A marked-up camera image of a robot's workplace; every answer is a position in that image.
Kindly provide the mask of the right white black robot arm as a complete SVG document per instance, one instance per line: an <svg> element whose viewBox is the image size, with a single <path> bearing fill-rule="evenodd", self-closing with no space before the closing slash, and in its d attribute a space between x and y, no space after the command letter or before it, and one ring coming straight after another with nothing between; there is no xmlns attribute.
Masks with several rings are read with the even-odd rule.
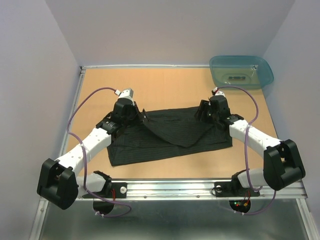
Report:
<svg viewBox="0 0 320 240"><path fill-rule="evenodd" d="M262 168L246 168L235 173L230 181L216 182L212 189L214 196L240 197L246 192L258 196L259 187L280 191L306 176L293 140L277 139L249 125L242 116L230 112L225 96L214 95L209 100L202 100L195 118L213 124L229 137L243 142L245 149L251 148L263 160Z"/></svg>

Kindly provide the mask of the black striped long sleeve shirt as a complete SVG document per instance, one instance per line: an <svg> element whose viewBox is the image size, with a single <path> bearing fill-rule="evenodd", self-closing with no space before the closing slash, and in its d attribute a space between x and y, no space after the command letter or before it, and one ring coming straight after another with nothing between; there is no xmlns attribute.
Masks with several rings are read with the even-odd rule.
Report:
<svg viewBox="0 0 320 240"><path fill-rule="evenodd" d="M113 167L230 148L228 133L196 120L197 107L143 112L107 147Z"/></svg>

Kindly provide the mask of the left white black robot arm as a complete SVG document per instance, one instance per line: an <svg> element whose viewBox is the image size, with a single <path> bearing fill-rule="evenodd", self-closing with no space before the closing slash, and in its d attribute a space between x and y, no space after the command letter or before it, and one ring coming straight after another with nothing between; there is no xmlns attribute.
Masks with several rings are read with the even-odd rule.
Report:
<svg viewBox="0 0 320 240"><path fill-rule="evenodd" d="M141 114L131 97L119 97L113 111L93 128L90 134L72 150L56 160L47 159L40 170L37 194L65 210L86 194L96 197L114 197L111 177L101 171L85 174L88 163L110 146L129 126L138 123Z"/></svg>

